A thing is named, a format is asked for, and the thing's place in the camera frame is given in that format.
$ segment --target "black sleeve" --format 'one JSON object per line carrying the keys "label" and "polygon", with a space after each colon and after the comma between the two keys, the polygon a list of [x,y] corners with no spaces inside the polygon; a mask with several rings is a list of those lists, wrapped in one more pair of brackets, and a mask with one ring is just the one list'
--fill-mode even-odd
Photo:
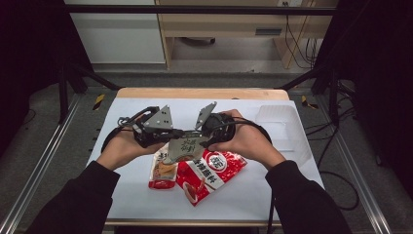
{"label": "black sleeve", "polygon": [[119,175],[91,162],[46,204],[26,233],[102,233]]}
{"label": "black sleeve", "polygon": [[276,198],[284,233],[351,233],[332,198],[307,180],[293,161],[273,167],[266,175]]}

